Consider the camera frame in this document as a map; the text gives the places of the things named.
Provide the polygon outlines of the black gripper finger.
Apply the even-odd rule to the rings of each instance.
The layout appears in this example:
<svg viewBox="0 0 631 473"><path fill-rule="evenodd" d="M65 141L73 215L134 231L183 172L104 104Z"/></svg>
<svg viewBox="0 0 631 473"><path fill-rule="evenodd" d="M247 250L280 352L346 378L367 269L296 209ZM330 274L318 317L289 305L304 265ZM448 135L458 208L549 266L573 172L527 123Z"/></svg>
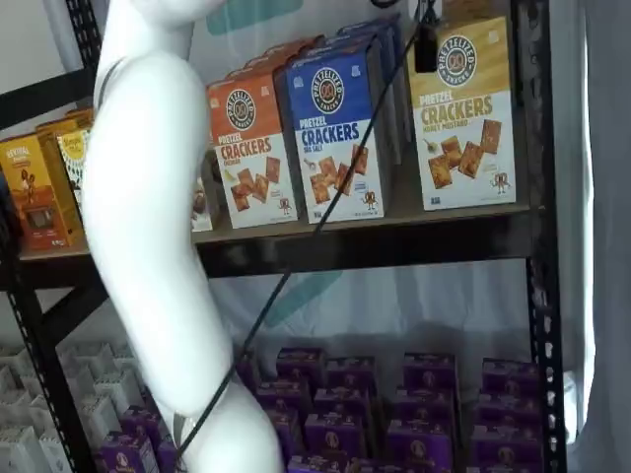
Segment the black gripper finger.
<svg viewBox="0 0 631 473"><path fill-rule="evenodd" d="M435 0L420 1L416 14L414 37L414 69L416 73L437 71L438 34L440 23Z"/></svg>

